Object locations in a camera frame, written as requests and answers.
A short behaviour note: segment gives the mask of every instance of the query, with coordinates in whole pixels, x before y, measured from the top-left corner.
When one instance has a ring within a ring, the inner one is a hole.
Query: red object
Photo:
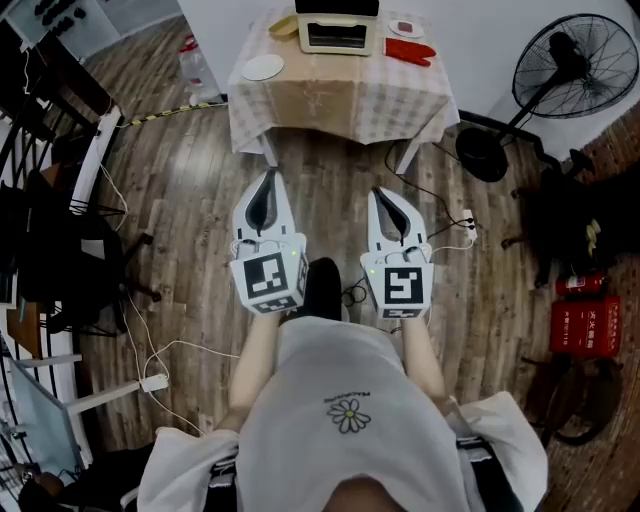
[[[558,295],[595,295],[602,289],[604,274],[598,272],[592,276],[573,276],[568,279],[556,281],[556,293]]]
[[[431,66],[431,62],[429,62],[427,58],[436,56],[435,50],[426,44],[412,43],[390,37],[385,39],[384,54],[395,59],[425,67]]]
[[[620,350],[620,297],[556,302],[551,309],[551,352],[613,357]]]
[[[413,32],[413,25],[408,21],[399,21],[398,30],[411,34]]]

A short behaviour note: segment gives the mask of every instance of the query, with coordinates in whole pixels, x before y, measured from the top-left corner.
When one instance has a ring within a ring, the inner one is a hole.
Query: daisy print
[[[347,434],[348,432],[360,432],[371,421],[371,416],[359,412],[360,402],[355,398],[352,400],[340,400],[337,404],[333,404],[327,411],[332,421],[340,425],[340,432]]]

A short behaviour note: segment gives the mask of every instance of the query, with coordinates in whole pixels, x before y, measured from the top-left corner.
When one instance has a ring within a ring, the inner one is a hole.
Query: white plate
[[[404,32],[400,30],[398,28],[398,23],[400,22],[411,23],[411,25],[413,26],[413,32]],[[391,20],[389,22],[389,28],[399,36],[409,37],[411,39],[419,39],[424,35],[424,29],[420,25],[416,25],[412,21],[408,21],[408,20]]]
[[[242,76],[252,81],[266,80],[280,73],[283,67],[284,60],[280,55],[260,55],[242,67]]]

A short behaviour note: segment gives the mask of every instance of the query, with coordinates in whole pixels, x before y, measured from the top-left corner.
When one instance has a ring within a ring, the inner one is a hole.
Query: black chair
[[[117,330],[124,332],[122,301],[130,292],[161,300],[159,293],[126,275],[127,264],[143,244],[153,242],[152,236],[142,234],[123,253],[120,237],[104,217],[91,208],[82,215],[71,212],[65,198],[38,172],[29,175],[23,194],[28,218],[16,247],[18,293],[29,302],[49,306],[49,332],[116,336],[96,325],[105,307],[113,307]]]

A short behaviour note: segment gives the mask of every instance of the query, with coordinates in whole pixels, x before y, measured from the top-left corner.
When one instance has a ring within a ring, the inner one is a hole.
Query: electric fan
[[[615,21],[595,14],[561,18],[538,32],[520,56],[513,96],[522,108],[513,129],[528,114],[568,119],[594,114],[622,100],[638,78],[638,49]],[[456,140],[462,165],[487,182],[507,172],[501,141],[478,128]]]

